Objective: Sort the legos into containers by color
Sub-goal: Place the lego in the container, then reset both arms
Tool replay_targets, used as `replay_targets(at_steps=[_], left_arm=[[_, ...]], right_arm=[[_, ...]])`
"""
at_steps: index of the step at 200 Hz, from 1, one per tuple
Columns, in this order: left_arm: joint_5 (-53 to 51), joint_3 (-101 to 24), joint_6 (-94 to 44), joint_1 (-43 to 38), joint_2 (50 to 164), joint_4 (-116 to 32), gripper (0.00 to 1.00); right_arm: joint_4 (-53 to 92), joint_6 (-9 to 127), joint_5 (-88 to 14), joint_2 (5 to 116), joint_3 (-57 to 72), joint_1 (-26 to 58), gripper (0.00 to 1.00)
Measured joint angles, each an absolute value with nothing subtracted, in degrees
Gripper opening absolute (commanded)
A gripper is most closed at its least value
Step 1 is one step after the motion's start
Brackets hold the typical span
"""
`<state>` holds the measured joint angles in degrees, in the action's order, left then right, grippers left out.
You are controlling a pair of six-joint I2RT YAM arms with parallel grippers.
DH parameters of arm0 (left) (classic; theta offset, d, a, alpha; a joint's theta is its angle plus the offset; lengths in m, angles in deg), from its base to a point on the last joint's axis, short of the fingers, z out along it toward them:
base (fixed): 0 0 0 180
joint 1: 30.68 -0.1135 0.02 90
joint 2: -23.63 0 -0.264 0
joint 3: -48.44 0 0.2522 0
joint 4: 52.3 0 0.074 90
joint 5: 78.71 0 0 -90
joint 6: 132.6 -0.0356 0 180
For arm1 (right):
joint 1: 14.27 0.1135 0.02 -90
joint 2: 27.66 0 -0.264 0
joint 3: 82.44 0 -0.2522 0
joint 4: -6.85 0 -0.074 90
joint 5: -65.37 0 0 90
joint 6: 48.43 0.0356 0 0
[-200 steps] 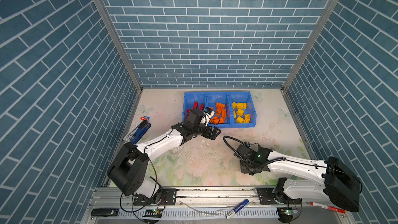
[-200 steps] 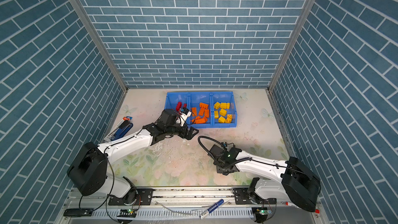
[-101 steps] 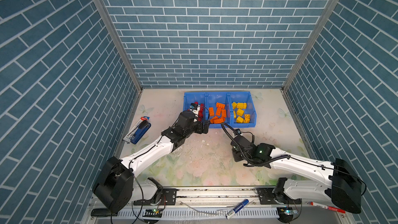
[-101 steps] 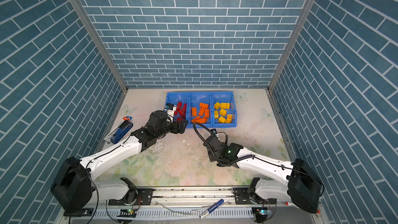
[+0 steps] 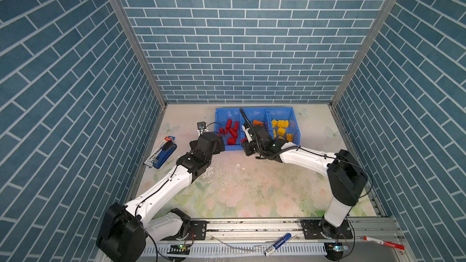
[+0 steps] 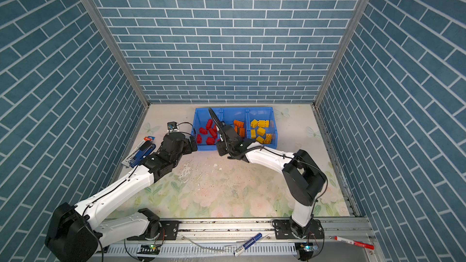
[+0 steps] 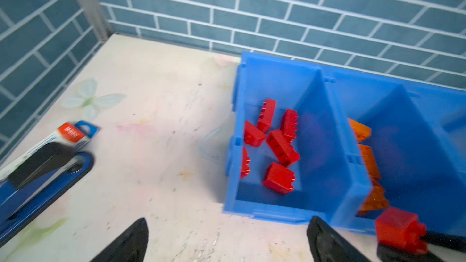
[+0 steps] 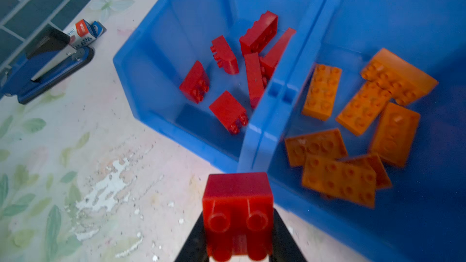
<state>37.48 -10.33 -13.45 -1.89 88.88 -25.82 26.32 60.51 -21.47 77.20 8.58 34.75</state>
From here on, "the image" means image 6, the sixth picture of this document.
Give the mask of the red lego brick large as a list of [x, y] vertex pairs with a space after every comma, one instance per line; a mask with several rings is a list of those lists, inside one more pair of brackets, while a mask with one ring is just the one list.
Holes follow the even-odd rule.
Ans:
[[217, 131], [214, 128], [211, 127], [209, 133], [213, 139], [217, 139]]

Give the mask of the blue three-compartment bin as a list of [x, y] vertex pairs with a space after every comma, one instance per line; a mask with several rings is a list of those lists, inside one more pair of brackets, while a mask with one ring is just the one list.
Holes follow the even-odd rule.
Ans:
[[[269, 120], [269, 127], [265, 128], [266, 134], [273, 134], [274, 138], [271, 144], [265, 144], [265, 146], [273, 148], [273, 149], [277, 148], [278, 131], [277, 131], [277, 125], [275, 122], [274, 110], [272, 107], [224, 107], [224, 108], [218, 107], [218, 108], [214, 108], [213, 111], [216, 113], [220, 121], [223, 121], [225, 124], [228, 124], [231, 127], [233, 127], [234, 130], [238, 134], [239, 134], [239, 127], [234, 125], [234, 120], [243, 121], [245, 123], [244, 128], [246, 129], [245, 138], [251, 138], [251, 130], [253, 130], [253, 128], [251, 127], [252, 120], [257, 120], [257, 121]], [[201, 134], [199, 132], [199, 128], [201, 127], [205, 128], [206, 123], [208, 122], [209, 119], [211, 119], [211, 116], [207, 108], [196, 108], [195, 109], [194, 119], [192, 122], [193, 129], [191, 132], [191, 135], [195, 137], [195, 140], [197, 138], [197, 135]], [[256, 131], [256, 138], [260, 137], [257, 134], [258, 128], [259, 128], [258, 126], [254, 128], [254, 130]], [[199, 151], [212, 151], [212, 150], [217, 149], [216, 144], [214, 144], [213, 146], [209, 146], [206, 144], [207, 138], [211, 137], [209, 132], [207, 135], [202, 135], [202, 137], [203, 137], [203, 142], [201, 144], [198, 144]], [[220, 141], [220, 136], [218, 133], [217, 133], [217, 139], [215, 140], [216, 140], [216, 143]]]

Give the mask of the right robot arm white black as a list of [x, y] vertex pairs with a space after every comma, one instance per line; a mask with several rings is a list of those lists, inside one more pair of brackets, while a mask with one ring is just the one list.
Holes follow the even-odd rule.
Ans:
[[230, 125], [221, 121], [213, 109], [208, 111], [220, 133], [220, 141], [216, 144], [219, 155], [259, 164], [283, 175], [295, 200], [290, 218], [291, 232], [297, 238], [307, 238], [311, 232], [314, 205], [327, 182], [323, 171], [306, 151], [283, 152], [264, 146], [258, 139], [243, 139]]

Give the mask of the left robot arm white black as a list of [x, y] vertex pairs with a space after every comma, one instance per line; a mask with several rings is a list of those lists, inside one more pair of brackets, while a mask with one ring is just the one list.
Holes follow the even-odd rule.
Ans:
[[163, 232], [160, 217], [147, 208], [125, 218], [105, 220], [139, 191], [171, 173], [183, 155], [195, 151], [194, 136], [177, 130], [168, 132], [159, 149], [143, 158], [124, 177], [75, 205], [58, 206], [50, 220], [45, 246], [61, 262], [86, 262], [98, 250], [120, 240], [158, 239]]

